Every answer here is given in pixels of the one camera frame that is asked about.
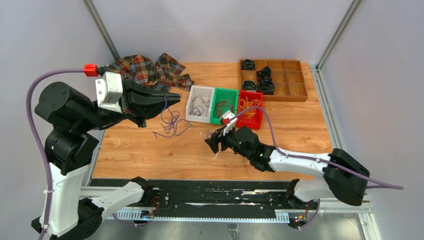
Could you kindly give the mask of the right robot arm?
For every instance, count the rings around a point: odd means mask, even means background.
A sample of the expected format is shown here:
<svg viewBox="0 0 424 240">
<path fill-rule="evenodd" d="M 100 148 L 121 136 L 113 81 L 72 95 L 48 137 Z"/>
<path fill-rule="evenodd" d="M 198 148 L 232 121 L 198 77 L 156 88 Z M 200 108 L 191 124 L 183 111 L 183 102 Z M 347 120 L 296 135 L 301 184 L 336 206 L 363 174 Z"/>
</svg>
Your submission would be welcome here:
<svg viewBox="0 0 424 240">
<path fill-rule="evenodd" d="M 370 172 L 345 150 L 331 153 L 288 151 L 260 142 L 248 127 L 213 132 L 205 143 L 213 153 L 231 149 L 261 172 L 293 172 L 313 176 L 294 179 L 286 190 L 286 203 L 294 209 L 315 199 L 336 198 L 350 206 L 363 202 Z"/>
</svg>

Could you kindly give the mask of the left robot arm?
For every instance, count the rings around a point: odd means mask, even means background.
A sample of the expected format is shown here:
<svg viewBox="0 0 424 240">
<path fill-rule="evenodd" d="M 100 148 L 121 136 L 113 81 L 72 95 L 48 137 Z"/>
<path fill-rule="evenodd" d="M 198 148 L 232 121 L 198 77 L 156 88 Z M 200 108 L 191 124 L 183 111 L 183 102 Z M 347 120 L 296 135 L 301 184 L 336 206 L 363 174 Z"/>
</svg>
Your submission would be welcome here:
<svg viewBox="0 0 424 240">
<path fill-rule="evenodd" d="M 52 124 L 44 153 L 50 170 L 46 209 L 32 221 L 38 232 L 47 232 L 53 240 L 84 240 L 90 237 L 108 216 L 138 203 L 153 201 L 153 186 L 141 177 L 108 194 L 81 198 L 82 183 L 99 141 L 92 130 L 108 129 L 123 120 L 144 128 L 146 121 L 178 103 L 181 96 L 141 86 L 129 80 L 108 86 L 96 82 L 97 99 L 64 82 L 48 85 L 40 94 L 35 113 Z"/>
</svg>

